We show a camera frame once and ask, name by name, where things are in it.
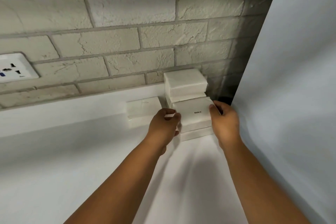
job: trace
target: hand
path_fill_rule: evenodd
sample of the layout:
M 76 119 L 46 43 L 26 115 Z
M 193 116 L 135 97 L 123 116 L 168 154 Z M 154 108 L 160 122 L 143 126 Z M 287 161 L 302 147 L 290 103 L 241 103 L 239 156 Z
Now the hand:
M 174 114 L 173 117 L 166 117 L 166 114 Z M 162 154 L 166 152 L 166 146 L 174 136 L 179 134 L 176 127 L 181 120 L 181 114 L 174 109 L 163 108 L 157 112 L 150 122 L 148 133 L 143 140 L 151 145 L 162 149 Z
M 213 102 L 216 106 L 209 106 L 212 129 L 219 140 L 219 145 L 224 150 L 227 145 L 241 141 L 239 117 L 237 112 L 228 104 L 219 101 Z

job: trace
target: wall socket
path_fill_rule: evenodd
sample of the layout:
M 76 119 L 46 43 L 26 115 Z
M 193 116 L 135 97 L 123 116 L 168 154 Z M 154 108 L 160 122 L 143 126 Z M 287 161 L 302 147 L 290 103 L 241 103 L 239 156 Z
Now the wall socket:
M 0 83 L 39 78 L 22 53 L 0 55 Z

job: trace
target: finger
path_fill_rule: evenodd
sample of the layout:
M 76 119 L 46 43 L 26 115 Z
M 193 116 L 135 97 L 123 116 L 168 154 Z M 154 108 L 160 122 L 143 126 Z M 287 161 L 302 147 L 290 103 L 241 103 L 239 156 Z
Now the finger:
M 181 114 L 177 112 L 169 122 L 174 124 L 174 126 L 177 126 L 180 120 L 181 120 Z
M 219 113 L 217 107 L 215 105 L 210 105 L 209 106 L 209 111 L 210 111 L 210 115 L 211 115 L 211 119 L 213 120 L 216 117 L 220 117 L 221 114 Z
M 226 103 L 217 100 L 214 100 L 213 103 L 223 111 L 224 115 L 233 110 L 233 108 Z
M 169 108 L 162 108 L 161 110 L 159 110 L 157 112 L 156 115 L 159 115 L 159 116 L 165 116 L 167 114 L 174 114 L 176 111 L 174 109 L 169 109 Z

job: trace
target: left hand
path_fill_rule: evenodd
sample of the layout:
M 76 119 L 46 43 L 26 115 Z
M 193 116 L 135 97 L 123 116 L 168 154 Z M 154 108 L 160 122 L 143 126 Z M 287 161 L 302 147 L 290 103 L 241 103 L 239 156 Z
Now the left hand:
M 174 116 L 165 118 L 166 114 L 174 114 Z M 180 120 L 181 114 L 176 113 L 174 109 L 161 109 L 150 122 L 148 133 L 143 141 L 160 147 L 162 154 L 164 154 L 166 146 L 174 136 L 179 134 L 179 132 L 176 131 L 176 127 Z

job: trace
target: right hand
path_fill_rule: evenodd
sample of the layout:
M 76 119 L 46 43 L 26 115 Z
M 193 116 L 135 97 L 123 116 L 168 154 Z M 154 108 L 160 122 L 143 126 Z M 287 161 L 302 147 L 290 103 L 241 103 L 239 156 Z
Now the right hand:
M 227 145 L 241 141 L 239 134 L 239 117 L 237 112 L 228 104 L 213 101 L 209 106 L 212 129 L 219 140 L 219 145 L 224 150 Z

